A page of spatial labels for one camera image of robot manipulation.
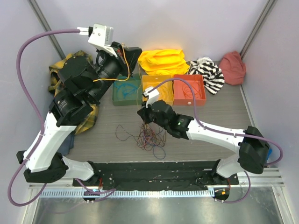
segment black and white striped cloth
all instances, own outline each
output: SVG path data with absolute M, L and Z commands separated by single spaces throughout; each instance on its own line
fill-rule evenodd
M 201 74 L 205 88 L 215 95 L 225 83 L 224 76 L 220 68 L 209 58 L 202 57 L 190 62 L 188 74 Z

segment plastic bin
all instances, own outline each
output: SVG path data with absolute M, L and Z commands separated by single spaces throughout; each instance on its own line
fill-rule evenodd
M 192 86 L 196 97 L 196 106 L 205 105 L 206 93 L 202 75 L 174 75 L 174 78 L 186 80 Z M 173 84 L 173 91 L 173 105 L 193 105 L 192 93 L 185 83 L 175 80 Z
M 166 79 L 171 78 L 170 75 L 165 76 L 142 76 L 142 90 L 144 91 L 148 87 L 155 87 Z M 158 87 L 158 91 L 160 93 L 159 100 L 164 100 L 167 104 L 173 105 L 173 87 L 172 82 L 167 82 Z
M 142 88 L 141 80 L 138 75 L 133 75 L 127 81 L 113 83 L 112 103 L 114 106 L 141 105 Z

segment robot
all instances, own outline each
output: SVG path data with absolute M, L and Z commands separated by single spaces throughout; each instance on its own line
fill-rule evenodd
M 57 150 L 92 111 L 90 105 L 99 105 L 101 98 L 114 82 L 94 80 L 116 79 L 119 74 L 130 76 L 129 71 L 134 70 L 142 50 L 137 47 L 122 47 L 121 44 L 112 42 L 112 27 L 95 24 L 93 27 L 79 29 L 80 34 L 89 36 L 88 42 L 97 49 L 96 64 L 92 66 L 83 56 L 77 56 L 68 59 L 59 71 L 58 76 L 65 89 L 54 97 L 49 106 L 43 138 L 26 163 L 24 177 L 27 182 L 52 183 L 61 178 L 73 178 L 82 180 L 87 186 L 95 186 L 103 175 L 94 162 L 70 160 L 57 153 Z M 254 174 L 263 172 L 269 144 L 262 140 L 238 136 L 250 134 L 262 137 L 257 128 L 249 126 L 246 130 L 229 129 L 206 123 L 201 126 L 193 117 L 176 114 L 170 105 L 158 100 L 159 92 L 154 87 L 147 88 L 143 95 L 147 101 L 142 103 L 137 114 L 144 123 L 156 123 L 175 138 L 207 141 L 235 152 L 226 159 L 214 162 L 212 170 L 203 176 L 204 182 L 211 180 L 214 184 L 223 184 L 232 175 L 244 170 Z M 207 129 L 207 126 L 220 132 L 215 133 Z M 221 131 L 233 134 L 228 136 Z M 27 158 L 39 136 L 40 133 L 27 151 L 17 153 L 20 164 Z

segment yellow bin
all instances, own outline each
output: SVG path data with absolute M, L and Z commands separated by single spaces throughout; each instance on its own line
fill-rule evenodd
M 142 76 L 142 90 L 144 91 L 148 87 L 155 87 L 166 79 L 171 78 L 171 75 L 164 76 Z M 160 93 L 159 100 L 164 100 L 167 104 L 173 105 L 173 84 L 172 81 L 164 83 L 160 87 L 158 87 L 158 91 Z

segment yellow plaid fabric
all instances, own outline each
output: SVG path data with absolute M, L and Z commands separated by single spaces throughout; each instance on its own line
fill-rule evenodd
M 88 62 L 90 64 L 93 64 L 93 59 L 91 55 L 83 51 L 78 51 L 75 54 L 69 54 L 65 59 L 51 65 L 49 67 L 50 75 L 51 75 L 51 85 L 48 87 L 48 91 L 53 93 L 54 96 L 64 89 L 64 84 L 59 80 L 58 71 L 63 68 L 65 61 L 73 56 L 85 56 Z M 95 122 L 97 121 L 97 117 L 99 114 L 99 106 L 98 105 L 90 105 L 90 106 L 93 108 L 93 111 L 90 114 L 88 114 L 84 118 L 84 120 L 77 126 L 77 128 L 75 129 L 75 134 L 80 134 L 95 125 Z

